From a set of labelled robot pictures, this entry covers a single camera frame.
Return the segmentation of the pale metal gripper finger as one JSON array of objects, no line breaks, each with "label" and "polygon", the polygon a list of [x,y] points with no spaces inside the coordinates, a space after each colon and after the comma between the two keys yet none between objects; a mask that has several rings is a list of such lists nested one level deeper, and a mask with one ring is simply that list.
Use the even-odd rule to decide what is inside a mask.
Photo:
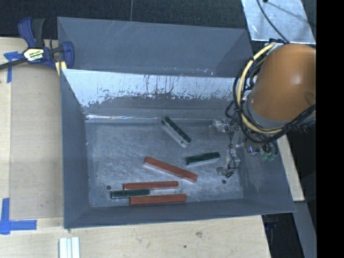
[{"label": "pale metal gripper finger", "polygon": [[231,177],[239,167],[240,157],[235,149],[230,149],[226,153],[223,166],[217,167],[217,173],[220,176]]},{"label": "pale metal gripper finger", "polygon": [[232,124],[229,119],[214,119],[211,126],[215,128],[218,132],[230,132],[232,129]]}]

